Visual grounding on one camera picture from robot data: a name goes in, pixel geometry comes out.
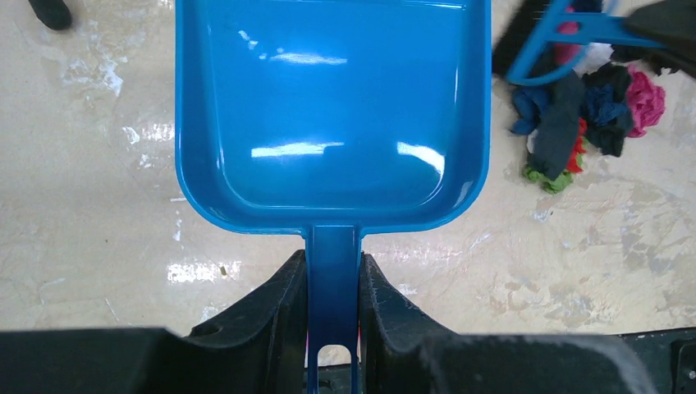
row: concrete floor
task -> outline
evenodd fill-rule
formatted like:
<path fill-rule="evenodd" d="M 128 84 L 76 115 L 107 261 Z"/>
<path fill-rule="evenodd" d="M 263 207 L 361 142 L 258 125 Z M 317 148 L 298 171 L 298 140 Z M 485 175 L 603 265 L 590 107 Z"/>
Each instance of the concrete floor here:
<path fill-rule="evenodd" d="M 515 2 L 493 2 L 497 37 Z M 0 13 L 0 328 L 185 334 L 303 242 L 219 230 L 183 199 L 172 0 L 68 3 L 76 26 L 65 34 L 44 28 L 26 0 Z M 364 250 L 457 332 L 695 325 L 696 84 L 655 81 L 667 91 L 661 123 L 622 158 L 590 153 L 557 196 L 520 178 L 524 141 L 506 130 L 515 114 L 494 83 L 478 200 L 442 228 L 370 236 Z"/>

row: floor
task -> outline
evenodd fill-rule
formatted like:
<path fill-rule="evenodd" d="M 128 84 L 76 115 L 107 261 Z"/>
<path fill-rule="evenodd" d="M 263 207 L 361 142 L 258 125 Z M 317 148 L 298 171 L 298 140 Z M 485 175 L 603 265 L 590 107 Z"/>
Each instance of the floor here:
<path fill-rule="evenodd" d="M 173 163 L 172 0 L 69 0 L 45 29 L 0 13 L 0 328 L 166 326 L 186 334 L 264 282 L 299 237 L 217 229 Z M 493 0 L 494 37 L 512 0 Z M 591 153 L 561 195 L 520 177 L 493 83 L 488 182 L 437 230 L 370 236 L 391 283 L 457 332 L 636 332 L 696 324 L 696 84 L 622 158 Z M 222 274 L 224 267 L 227 275 Z M 324 362 L 341 358 L 326 354 Z"/>

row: blue dustpan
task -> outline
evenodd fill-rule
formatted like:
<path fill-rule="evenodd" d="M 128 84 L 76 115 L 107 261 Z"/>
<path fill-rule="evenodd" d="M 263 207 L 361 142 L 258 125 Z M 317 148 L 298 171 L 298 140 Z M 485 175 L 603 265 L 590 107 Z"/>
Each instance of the blue dustpan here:
<path fill-rule="evenodd" d="M 490 1 L 179 0 L 176 170 L 230 231 L 306 239 L 309 392 L 357 387 L 360 243 L 459 216 L 488 169 Z"/>

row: dustpan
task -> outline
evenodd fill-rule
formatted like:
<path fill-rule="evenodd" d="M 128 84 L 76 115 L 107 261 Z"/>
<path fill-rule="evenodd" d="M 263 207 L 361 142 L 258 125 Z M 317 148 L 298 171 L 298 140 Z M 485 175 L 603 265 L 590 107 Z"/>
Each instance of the dustpan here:
<path fill-rule="evenodd" d="M 308 392 L 357 387 L 361 241 L 467 209 L 488 169 L 489 1 L 180 0 L 176 171 L 229 231 L 303 236 Z"/>

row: pink cloth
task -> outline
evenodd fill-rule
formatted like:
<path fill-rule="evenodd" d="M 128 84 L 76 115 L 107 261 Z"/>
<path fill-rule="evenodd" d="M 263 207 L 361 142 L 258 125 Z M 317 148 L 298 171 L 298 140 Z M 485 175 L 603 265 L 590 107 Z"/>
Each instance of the pink cloth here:
<path fill-rule="evenodd" d="M 567 7 L 565 12 L 573 12 L 573 7 Z M 577 34 L 579 30 L 578 22 L 564 22 L 558 26 L 558 32 L 561 34 Z M 580 51 L 578 44 L 553 44 L 553 57 L 556 64 L 566 64 Z"/>
<path fill-rule="evenodd" d="M 650 78 L 636 70 L 634 65 L 629 66 L 629 73 L 633 82 L 626 91 L 626 101 L 635 123 L 629 137 L 639 138 L 647 133 L 644 127 L 655 126 L 665 113 L 665 90 L 655 86 Z"/>

